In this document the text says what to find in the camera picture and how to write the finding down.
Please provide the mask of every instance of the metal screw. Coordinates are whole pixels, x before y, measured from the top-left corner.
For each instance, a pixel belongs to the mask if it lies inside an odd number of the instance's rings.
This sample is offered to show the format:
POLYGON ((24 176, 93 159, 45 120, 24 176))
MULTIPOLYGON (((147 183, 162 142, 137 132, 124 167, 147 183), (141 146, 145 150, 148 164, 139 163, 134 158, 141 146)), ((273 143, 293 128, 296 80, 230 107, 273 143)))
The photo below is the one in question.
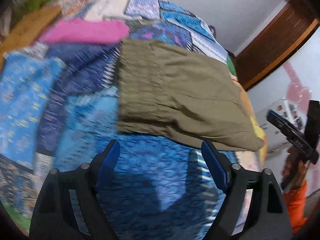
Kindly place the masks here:
POLYGON ((89 168, 90 164, 89 163, 82 163, 81 164, 81 169, 86 170, 87 168, 89 168))
POLYGON ((235 170, 239 170, 241 169, 241 166, 239 163, 233 163, 232 168, 234 168, 235 170))
POLYGON ((58 170, 57 169, 51 169, 49 172, 50 172, 50 174, 54 175, 54 174, 56 174, 58 172, 58 170))
POLYGON ((264 172, 268 175, 271 175, 272 174, 272 171, 268 168, 264 169, 264 172))

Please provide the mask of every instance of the olive fabric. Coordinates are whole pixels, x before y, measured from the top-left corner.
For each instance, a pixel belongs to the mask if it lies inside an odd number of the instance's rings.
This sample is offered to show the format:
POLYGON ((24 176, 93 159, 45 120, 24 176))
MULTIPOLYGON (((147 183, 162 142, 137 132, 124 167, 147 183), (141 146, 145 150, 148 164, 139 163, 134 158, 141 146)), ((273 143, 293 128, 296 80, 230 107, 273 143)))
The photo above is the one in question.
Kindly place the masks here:
POLYGON ((44 7, 22 19, 0 46, 0 72, 5 52, 30 46, 41 32, 61 13, 61 6, 44 7))
POLYGON ((218 150, 256 151, 255 136, 226 64, 157 40, 126 39, 120 54, 118 130, 162 135, 218 150))

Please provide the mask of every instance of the pink cloth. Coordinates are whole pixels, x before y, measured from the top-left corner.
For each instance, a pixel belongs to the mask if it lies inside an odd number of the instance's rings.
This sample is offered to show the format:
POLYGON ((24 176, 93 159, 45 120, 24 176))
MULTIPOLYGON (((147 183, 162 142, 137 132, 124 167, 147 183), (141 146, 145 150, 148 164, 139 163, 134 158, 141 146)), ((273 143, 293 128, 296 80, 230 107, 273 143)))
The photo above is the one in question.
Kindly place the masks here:
POLYGON ((123 21, 88 22, 81 18, 57 23, 39 41, 51 43, 114 44, 129 35, 129 27, 123 21))

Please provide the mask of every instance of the human hand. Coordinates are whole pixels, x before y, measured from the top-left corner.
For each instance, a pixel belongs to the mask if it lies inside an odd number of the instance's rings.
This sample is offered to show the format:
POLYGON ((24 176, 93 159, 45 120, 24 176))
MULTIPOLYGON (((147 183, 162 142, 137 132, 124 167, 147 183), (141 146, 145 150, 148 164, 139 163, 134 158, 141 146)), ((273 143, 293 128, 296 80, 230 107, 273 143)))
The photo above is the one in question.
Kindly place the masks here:
POLYGON ((306 174, 307 174, 310 162, 307 162, 306 164, 304 164, 303 161, 299 161, 298 163, 296 163, 296 158, 299 153, 299 150, 296 147, 290 147, 288 149, 288 153, 289 155, 285 161, 285 165, 282 170, 282 177, 289 176, 293 166, 298 165, 297 174, 292 180, 292 188, 291 188, 291 189, 298 189, 305 182, 305 178, 306 178, 306 174))

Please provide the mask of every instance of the orange sleeve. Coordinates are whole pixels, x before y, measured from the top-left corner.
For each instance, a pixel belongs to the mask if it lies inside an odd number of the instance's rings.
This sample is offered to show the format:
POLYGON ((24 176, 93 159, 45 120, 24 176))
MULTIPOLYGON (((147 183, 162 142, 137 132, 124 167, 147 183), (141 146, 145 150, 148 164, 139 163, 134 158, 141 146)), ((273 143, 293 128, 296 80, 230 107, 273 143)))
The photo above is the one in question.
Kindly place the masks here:
POLYGON ((299 231, 301 226, 306 221, 303 217, 304 206, 306 204, 307 195, 307 180, 297 190, 291 190, 289 193, 284 194, 284 201, 287 204, 292 232, 295 234, 299 231))

